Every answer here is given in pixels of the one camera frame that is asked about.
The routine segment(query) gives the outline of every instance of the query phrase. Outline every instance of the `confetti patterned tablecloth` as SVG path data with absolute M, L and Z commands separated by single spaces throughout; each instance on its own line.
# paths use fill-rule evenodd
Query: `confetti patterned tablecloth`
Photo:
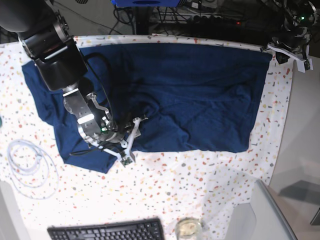
M 210 39 L 173 36 L 87 36 L 75 38 L 81 47 L 127 43 L 184 43 L 243 48 L 257 46 Z M 42 122 L 26 86 L 21 65 L 29 59 L 18 43 L 0 45 L 0 180 L 11 183 L 8 144 L 26 139 L 41 146 L 57 167 L 39 189 L 18 185 L 32 198 L 56 193 L 49 199 L 29 199 L 15 190 L 27 227 L 88 225 L 160 217 L 167 240 L 175 239 L 174 227 L 185 217 L 201 219 L 206 239 L 223 239 L 233 209 L 248 203 L 256 179 L 270 183 L 285 125 L 292 84 L 293 62 L 270 62 L 265 86 L 246 152 L 135 152 L 136 164 L 124 168 L 117 162 L 108 174 L 63 163 L 53 127 Z M 33 160 L 27 151 L 21 164 Z M 25 182 L 41 180 L 43 172 Z

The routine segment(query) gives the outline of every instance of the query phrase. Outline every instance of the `keyboard key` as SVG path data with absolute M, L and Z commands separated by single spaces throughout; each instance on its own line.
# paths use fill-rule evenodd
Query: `keyboard key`
M 94 238 L 96 235 L 94 233 L 90 233 L 90 234 L 83 234 L 84 238 Z
M 70 234 L 70 235 L 68 235 L 68 236 L 69 236 L 69 239 L 70 239 L 70 240 L 76 240 L 76 239 L 77 239 L 77 236 L 74 235 L 74 234 Z

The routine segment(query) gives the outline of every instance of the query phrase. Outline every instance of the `black keyboard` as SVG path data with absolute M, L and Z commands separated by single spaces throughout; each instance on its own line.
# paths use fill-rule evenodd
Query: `black keyboard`
M 52 240 L 165 240 L 157 218 L 106 225 L 50 227 L 47 231 Z

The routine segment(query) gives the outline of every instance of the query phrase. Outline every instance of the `floor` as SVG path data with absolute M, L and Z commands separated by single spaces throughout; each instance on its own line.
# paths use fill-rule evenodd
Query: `floor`
M 320 239 L 310 222 L 320 207 L 320 58 L 314 70 L 293 70 L 281 147 L 269 190 L 299 240 Z
M 70 32 L 75 36 L 108 35 L 117 22 L 113 15 L 114 5 L 110 0 L 89 0 L 87 4 L 78 4 L 75 0 L 55 0 L 54 6 L 65 17 Z M 84 17 L 101 25 L 90 22 Z M 114 29 L 122 34 L 132 33 L 131 28 L 122 23 L 119 23 Z

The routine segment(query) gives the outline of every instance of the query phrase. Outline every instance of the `black cable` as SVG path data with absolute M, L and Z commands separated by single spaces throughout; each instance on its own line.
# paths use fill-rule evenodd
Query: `black cable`
M 167 14 L 170 14 L 172 13 L 173 16 L 175 15 L 175 13 L 173 11 L 168 11 Z M 179 22 L 187 22 L 188 20 L 181 20 L 181 19 L 178 19 Z
M 110 64 L 110 62 L 108 61 L 108 59 L 107 59 L 105 56 L 103 56 L 102 54 L 98 53 L 98 52 L 90 53 L 90 54 L 88 54 L 88 55 L 86 55 L 86 56 L 84 57 L 85 62 L 88 64 L 88 66 L 89 66 L 89 68 L 91 69 L 92 73 L 94 74 L 95 78 L 99 81 L 99 83 L 100 83 L 100 85 L 101 85 L 101 88 L 102 88 L 102 90 L 103 90 L 103 92 L 104 92 L 104 94 L 105 94 L 105 98 L 106 98 L 106 100 L 107 100 L 107 102 L 108 102 L 108 104 L 109 104 L 111 115 L 112 115 L 112 117 L 114 118 L 114 117 L 115 117 L 114 111 L 113 111 L 113 108 L 112 108 L 112 106 L 111 106 L 111 102 L 110 102 L 110 100 L 109 100 L 109 98 L 108 98 L 108 95 L 107 95 L 107 92 L 106 92 L 106 90 L 105 90 L 105 87 L 104 87 L 101 79 L 99 78 L 99 76 L 97 75 L 97 73 L 94 71 L 94 69 L 92 68 L 92 66 L 91 66 L 90 63 L 89 63 L 89 59 L 95 58 L 95 57 L 100 58 L 100 59 L 104 62 L 105 66 L 106 66 L 106 68 L 107 68 L 107 70 L 108 70 L 108 72 L 109 72 L 109 78 L 110 78 L 110 79 L 112 79 L 112 77 L 113 77 L 112 67 L 111 67 L 111 64 Z
M 83 19 L 85 19 L 85 20 L 87 20 L 87 21 L 89 21 L 89 22 L 91 22 L 91 23 L 93 23 L 93 24 L 97 24 L 97 25 L 100 25 L 100 26 L 102 26 L 102 27 L 105 27 L 105 28 L 107 28 L 107 29 L 112 30 L 111 27 L 106 26 L 106 25 L 103 25 L 103 24 L 101 24 L 101 23 L 99 23 L 99 22 L 93 21 L 93 20 L 91 20 L 91 19 L 89 19 L 89 18 L 86 18 L 85 16 L 82 16 L 80 13 L 78 13 L 78 12 L 76 12 L 76 11 L 73 11 L 73 10 L 70 9 L 69 7 L 61 4 L 60 2 L 55 1 L 54 3 L 55 3 L 55 4 L 58 4 L 58 5 L 62 6 L 62 7 L 64 7 L 65 9 L 69 10 L 70 12 L 78 15 L 79 17 L 81 17 L 81 18 L 83 18 Z M 120 34 L 120 35 L 123 35 L 121 32 L 119 32 L 119 31 L 117 31 L 117 30 L 114 30 L 114 29 L 113 29 L 113 31 L 115 31 L 116 33 L 118 33 L 118 34 Z
M 116 10 L 116 6 L 114 6 L 113 15 L 116 16 L 116 13 L 118 14 L 118 17 L 119 17 L 119 12 Z M 117 25 L 119 24 L 119 22 L 120 22 L 120 21 L 119 21 L 119 18 L 116 17 L 116 19 L 117 19 L 117 21 L 116 21 L 116 23 L 113 25 L 112 29 L 109 31 L 109 35 L 111 35 L 111 33 L 112 33 L 113 31 L 116 32 L 115 28 L 116 28 L 116 26 L 117 26 Z
M 164 11 L 163 21 L 166 21 L 167 12 L 168 12 L 168 8 L 166 7 L 166 8 L 165 8 L 165 11 Z
M 161 22 L 161 24 L 162 24 L 162 26 L 163 26 L 163 29 L 164 29 L 165 33 L 166 33 L 167 35 L 169 35 L 168 31 L 166 30 L 166 28 L 165 28 L 165 26 L 164 26 L 164 21 L 163 21 L 162 18 L 161 18 L 161 12 L 160 12 L 159 7 L 157 7 L 157 10 L 158 10 L 158 13 L 159 13 L 159 19 L 160 19 L 160 22 Z
M 171 11 L 172 11 L 172 13 L 173 13 L 175 22 L 176 22 L 177 24 L 179 24 L 179 20 L 178 20 L 178 17 L 177 17 L 177 15 L 176 15 L 174 9 L 172 9 L 172 8 L 170 8 L 170 9 L 171 9 Z
M 89 153 L 92 153 L 94 151 L 100 151 L 103 152 L 105 149 L 109 149 L 109 150 L 113 150 L 113 149 L 117 149 L 118 153 L 121 152 L 121 150 L 113 143 L 109 143 L 109 142 L 102 142 L 102 144 L 100 144 L 99 146 L 93 148 L 93 149 L 87 149 L 87 150 L 80 150 L 80 151 L 73 151 L 69 153 L 69 156 L 72 157 L 79 157 L 79 156 L 83 156 Z
M 184 20 L 188 21 L 188 19 L 186 19 L 184 16 L 182 16 L 179 12 L 178 12 L 178 8 L 176 7 L 176 9 L 174 7 L 170 7 L 170 9 L 172 10 L 172 12 L 174 14 L 178 14 L 180 17 L 182 17 Z
M 131 15 L 131 13 L 129 12 L 129 7 L 123 7 L 123 8 L 118 8 L 116 6 L 114 6 L 114 10 L 113 10 L 113 16 L 117 19 L 117 23 L 115 24 L 118 25 L 118 23 L 122 23 L 125 25 L 130 25 L 131 26 L 131 30 L 132 30 L 132 35 L 136 34 L 136 30 L 135 30 L 135 25 L 134 25 L 134 16 Z M 121 16 L 119 14 L 120 11 L 124 11 L 128 17 L 128 21 L 125 21 L 123 19 L 121 19 Z

